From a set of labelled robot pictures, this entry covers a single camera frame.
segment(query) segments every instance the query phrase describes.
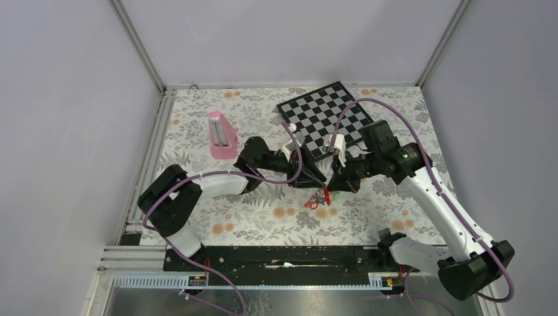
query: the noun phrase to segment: metal beam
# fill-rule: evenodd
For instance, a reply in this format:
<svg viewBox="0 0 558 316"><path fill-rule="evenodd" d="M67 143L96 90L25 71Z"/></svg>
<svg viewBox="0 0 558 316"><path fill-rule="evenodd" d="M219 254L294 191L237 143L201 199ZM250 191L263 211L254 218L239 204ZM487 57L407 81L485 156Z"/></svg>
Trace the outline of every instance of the metal beam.
<svg viewBox="0 0 558 316"><path fill-rule="evenodd" d="M132 24L132 21L128 17L128 14L126 14L126 10L124 10L122 2L120 0L109 0L109 3L113 7L114 13L118 17L120 23L122 23L122 26L124 27L128 38L132 42L134 49L138 53L139 59L141 59L141 62L149 73L151 80L153 81L159 92L163 93L165 90L165 83L163 82L163 79L161 79L161 76L159 76L159 73L157 72L157 69L153 64L153 61L149 58L147 50L143 46L140 37L138 36L138 33L136 32L136 29Z"/></svg>
<svg viewBox="0 0 558 316"><path fill-rule="evenodd" d="M434 66L438 62L438 59L440 58L440 55L442 54L442 51L444 51L449 39L451 38L451 36L453 35L453 32L457 28L457 25L461 21L461 18L463 18L463 15L465 14L465 11L469 7L469 4L471 3L471 1L472 0L461 0L459 5L457 6L457 9L453 13L453 16L451 17L451 20L449 21L449 24L447 25L447 28L445 28L445 31L444 31L444 34L442 35L442 38L438 42L434 52L432 53L432 56L430 56L430 59L428 60L428 63L426 64L426 67L422 71L422 74L420 74L420 77L418 78L418 80L415 84L416 86L420 87L421 89L424 86L424 83L426 82L426 80L430 76L430 73L432 72L432 69L434 69Z"/></svg>

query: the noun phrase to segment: red object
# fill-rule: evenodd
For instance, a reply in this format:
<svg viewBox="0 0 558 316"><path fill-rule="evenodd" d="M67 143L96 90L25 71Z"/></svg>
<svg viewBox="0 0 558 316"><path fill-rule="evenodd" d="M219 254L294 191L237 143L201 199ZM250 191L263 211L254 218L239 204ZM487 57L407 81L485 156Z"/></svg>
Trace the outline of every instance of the red object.
<svg viewBox="0 0 558 316"><path fill-rule="evenodd" d="M331 205L331 199L330 199L330 191L328 189L324 190L324 195L326 196L326 203L328 205Z"/></svg>
<svg viewBox="0 0 558 316"><path fill-rule="evenodd" d="M318 208L318 201L308 201L304 203L304 207L309 207L310 209L317 209Z"/></svg>

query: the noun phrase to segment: floor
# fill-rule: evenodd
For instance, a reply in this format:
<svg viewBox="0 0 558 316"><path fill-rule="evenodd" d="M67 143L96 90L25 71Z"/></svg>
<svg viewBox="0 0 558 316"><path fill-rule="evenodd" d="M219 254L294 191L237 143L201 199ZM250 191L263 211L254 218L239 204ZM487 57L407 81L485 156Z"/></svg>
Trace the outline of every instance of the floor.
<svg viewBox="0 0 558 316"><path fill-rule="evenodd" d="M417 131L435 167L450 188L436 134L424 98L417 87L347 87L354 98L373 97L401 111ZM246 88L179 90L172 108L157 174L178 163L188 172L226 170L233 161L215 160L209 153L208 117L221 111L239 136L239 148L252 136L264 138L271 150L288 140L280 126L276 105L314 88ZM412 141L405 125L388 110L361 104L374 120L389 122L401 144ZM351 153L358 153L353 146ZM329 178L330 158L317 163ZM265 172L268 178L284 176ZM375 176L362 181L357 194L340 193L331 206L310 210L305 202L315 190L262 184L242 196L202 201L190 217L190 226L202 243L212 246L374 245L377 232L390 228L426 244L443 244L440 233L417 203L392 180ZM156 232L143 231L140 245L164 245Z"/></svg>

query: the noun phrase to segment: table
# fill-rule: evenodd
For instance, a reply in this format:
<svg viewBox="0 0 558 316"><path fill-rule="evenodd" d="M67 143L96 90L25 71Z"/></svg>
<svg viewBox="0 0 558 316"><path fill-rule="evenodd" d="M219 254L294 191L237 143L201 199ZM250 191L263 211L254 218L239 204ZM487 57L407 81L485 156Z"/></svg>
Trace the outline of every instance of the table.
<svg viewBox="0 0 558 316"><path fill-rule="evenodd" d="M354 98L377 98L403 113L453 191L420 88L347 88ZM289 137L280 125L282 118L276 105L313 89L179 90L157 174L175 163L187 172L226 170L232 166L236 160L216 160L209 153L211 111L221 111L232 123L239 136L239 151L252 136L261 136L271 150L280 148ZM405 125L387 109L373 103L361 105L372 119L386 120L401 144L413 141ZM355 154L359 149L353 146L349 151ZM317 163L328 178L332 174L330 162L331 158L326 158ZM267 178L285 179L273 172L263 174ZM331 206L310 210L304 203L313 192L314 189L262 183L250 194L201 201L192 212L189 225L207 246L375 245L379 241L377 232L386 227L426 244L444 243L418 204L385 176L364 179L357 194L342 192ZM160 246L165 241L156 232L144 230L140 245Z"/></svg>

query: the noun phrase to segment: gray wall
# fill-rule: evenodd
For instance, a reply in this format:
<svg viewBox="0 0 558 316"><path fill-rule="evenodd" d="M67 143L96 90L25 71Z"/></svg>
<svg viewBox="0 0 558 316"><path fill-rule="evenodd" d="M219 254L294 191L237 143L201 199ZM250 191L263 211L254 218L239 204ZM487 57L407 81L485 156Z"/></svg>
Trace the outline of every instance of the gray wall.
<svg viewBox="0 0 558 316"><path fill-rule="evenodd" d="M413 83L459 0L123 0L173 84Z"/></svg>
<svg viewBox="0 0 558 316"><path fill-rule="evenodd" d="M459 199L515 248L506 315L556 313L557 30L555 0L473 1L424 88Z"/></svg>
<svg viewBox="0 0 558 316"><path fill-rule="evenodd" d="M157 92L108 1L0 6L0 313L75 316Z"/></svg>

